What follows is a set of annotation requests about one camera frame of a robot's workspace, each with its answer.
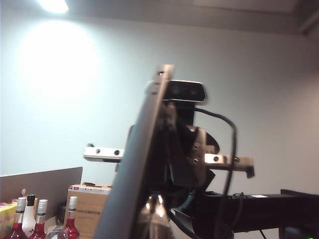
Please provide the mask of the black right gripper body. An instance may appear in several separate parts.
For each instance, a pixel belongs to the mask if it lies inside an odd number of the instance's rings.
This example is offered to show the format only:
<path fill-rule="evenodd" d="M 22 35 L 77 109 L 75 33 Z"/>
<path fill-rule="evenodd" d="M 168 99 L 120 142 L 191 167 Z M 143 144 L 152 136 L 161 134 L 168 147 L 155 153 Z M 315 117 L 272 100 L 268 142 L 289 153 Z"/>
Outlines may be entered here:
<path fill-rule="evenodd" d="M 92 162 L 120 163 L 125 150 L 118 148 L 95 147 L 88 144 L 83 153 L 83 158 Z M 204 165 L 210 169 L 226 170 L 231 164 L 230 155 L 213 154 L 206 152 L 204 154 Z M 247 178 L 254 177 L 254 162 L 250 157 L 235 157 L 234 171 L 246 173 Z"/>

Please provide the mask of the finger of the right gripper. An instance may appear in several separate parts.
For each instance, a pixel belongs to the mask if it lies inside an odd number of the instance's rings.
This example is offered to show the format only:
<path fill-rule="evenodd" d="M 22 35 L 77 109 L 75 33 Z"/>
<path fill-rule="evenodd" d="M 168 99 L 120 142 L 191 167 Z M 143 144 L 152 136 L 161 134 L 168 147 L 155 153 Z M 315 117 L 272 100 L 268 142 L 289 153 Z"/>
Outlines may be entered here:
<path fill-rule="evenodd" d="M 171 176 L 175 186 L 207 187 L 214 178 L 205 165 L 206 153 L 215 153 L 215 139 L 204 129 L 179 124 L 171 146 Z"/>

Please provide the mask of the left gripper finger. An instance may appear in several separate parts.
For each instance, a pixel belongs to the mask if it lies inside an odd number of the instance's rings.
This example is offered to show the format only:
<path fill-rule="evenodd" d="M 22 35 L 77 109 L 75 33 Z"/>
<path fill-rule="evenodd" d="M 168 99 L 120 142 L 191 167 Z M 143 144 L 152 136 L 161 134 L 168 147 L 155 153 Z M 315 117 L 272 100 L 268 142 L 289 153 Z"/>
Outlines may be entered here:
<path fill-rule="evenodd" d="M 171 239 L 169 218 L 159 193 L 148 197 L 138 216 L 139 239 Z"/>

